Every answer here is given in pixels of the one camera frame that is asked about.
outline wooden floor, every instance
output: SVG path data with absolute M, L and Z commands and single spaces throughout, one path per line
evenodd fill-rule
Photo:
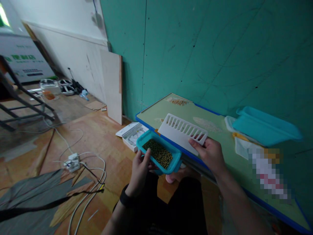
M 33 84 L 24 87 L 26 89 L 36 89 L 39 88 L 39 84 Z M 20 97 L 31 104 L 38 103 L 34 100 L 31 101 L 30 97 L 26 94 L 21 94 Z M 48 105 L 55 109 L 55 112 L 57 113 L 60 122 L 67 123 L 93 112 L 89 108 L 86 108 L 85 105 L 92 101 L 95 101 L 96 99 L 90 94 L 88 95 L 88 98 L 90 99 L 90 101 L 87 101 L 79 97 L 78 95 L 64 96 L 60 94 L 58 100 L 50 101 L 46 98 L 44 98 L 44 100 Z M 7 108 L 22 106 L 22 104 L 18 101 L 1 102 L 1 104 L 6 106 Z M 35 113 L 29 108 L 18 109 L 14 110 L 13 112 L 16 113 L 18 116 L 25 116 Z M 48 110 L 47 113 L 52 115 L 52 112 L 50 110 Z M 11 118 L 11 116 L 9 116 L 7 113 L 0 109 L 0 120 L 5 120 L 9 118 Z M 42 117 L 33 117 L 21 121 L 11 122 L 10 125 L 17 130 L 11 133 L 0 127 L 0 153 L 12 149 L 13 147 L 20 146 L 21 144 L 24 144 L 27 141 L 32 140 L 34 139 L 34 137 L 38 136 L 38 134 L 24 133 L 19 131 L 42 132 L 47 130 L 47 125 L 43 122 Z
M 63 97 L 60 98 L 59 101 L 55 101 L 55 104 L 62 102 L 63 106 L 54 106 L 52 103 L 51 106 L 57 110 L 63 122 L 67 122 L 79 115 L 81 116 L 58 127 L 59 132 L 70 145 L 73 145 L 80 139 L 79 142 L 72 147 L 73 152 L 79 154 L 88 151 L 94 152 L 106 162 L 107 178 L 105 180 L 105 191 L 103 194 L 98 193 L 91 201 L 78 229 L 78 234 L 100 234 L 111 217 L 113 207 L 119 199 L 122 188 L 129 183 L 132 160 L 135 154 L 123 143 L 121 138 L 115 136 L 115 133 L 120 130 L 122 126 L 108 118 L 106 112 L 86 110 L 87 108 L 84 107 L 83 100 L 80 99 L 82 98 Z M 35 127 L 35 125 L 38 124 L 34 123 L 31 125 L 32 130 L 36 129 L 40 131 L 41 128 L 43 128 Z M 2 137 L 1 142 L 5 140 L 7 145 L 16 146 L 17 143 L 10 143 L 10 141 L 18 140 L 19 143 L 21 143 L 25 141 L 23 136 L 24 135 L 12 135 L 9 136 L 9 140 Z M 36 147 L 32 150 L 8 162 L 0 161 L 1 188 L 10 187 L 16 182 L 30 176 L 29 169 L 32 168 L 32 164 L 41 154 L 42 149 L 47 145 L 51 136 L 52 130 L 47 131 L 34 141 Z M 65 142 L 55 133 L 40 174 L 59 169 L 61 164 L 53 161 L 64 161 L 67 159 L 71 154 L 69 150 L 67 150 L 63 156 L 60 156 L 66 148 Z M 86 162 L 89 167 L 103 167 L 103 162 L 95 157 L 93 153 L 82 155 L 81 160 Z M 101 176 L 100 170 L 94 170 L 94 172 L 98 177 Z M 89 175 L 87 171 L 83 171 L 81 177 L 85 175 Z M 71 177 L 73 177 L 73 175 L 67 175 L 65 179 Z M 177 186 L 177 182 L 172 185 L 168 184 L 165 180 L 165 175 L 162 175 L 158 182 L 158 196 L 168 203 Z M 5 192 L 6 189 L 1 190 L 0 195 L 3 195 Z M 202 192 L 209 234 L 221 234 L 222 221 L 219 206 L 219 190 L 213 183 L 202 179 Z M 86 201 L 79 207 L 74 216 L 73 225 L 71 227 L 72 233 L 76 229 L 77 222 L 85 204 Z M 88 221 L 89 217 L 96 211 L 97 213 Z M 56 234 L 67 234 L 69 220 L 70 216 L 61 223 Z

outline green wall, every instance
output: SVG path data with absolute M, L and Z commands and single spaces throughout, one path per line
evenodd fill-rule
M 313 143 L 312 1 L 101 0 L 112 51 L 123 56 L 123 111 L 136 113 L 170 92 L 223 115 L 252 106 L 300 128 L 282 171 L 302 205 Z M 313 214 L 306 208 L 313 221 Z

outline black wristband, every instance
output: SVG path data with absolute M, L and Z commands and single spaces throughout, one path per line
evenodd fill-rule
M 120 201 L 126 208 L 131 208 L 136 204 L 136 198 L 135 197 L 129 197 L 126 195 L 125 190 L 127 189 L 128 185 L 126 185 L 121 193 Z

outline gray mat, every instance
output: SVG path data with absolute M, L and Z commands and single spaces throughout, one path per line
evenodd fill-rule
M 91 182 L 83 178 L 71 187 L 72 180 L 60 183 L 62 169 L 38 177 L 17 182 L 0 198 L 0 210 L 22 207 L 39 207 L 61 199 L 73 189 Z M 0 223 L 1 234 L 54 234 L 60 224 L 49 227 L 58 207 L 49 210 L 28 212 Z

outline white box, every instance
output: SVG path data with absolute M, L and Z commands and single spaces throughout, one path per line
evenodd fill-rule
M 118 131 L 115 135 L 122 137 L 123 142 L 127 145 L 127 147 L 129 147 L 133 152 L 137 152 L 138 147 L 136 145 L 136 141 L 147 130 L 149 129 L 143 126 L 141 123 L 132 122 Z

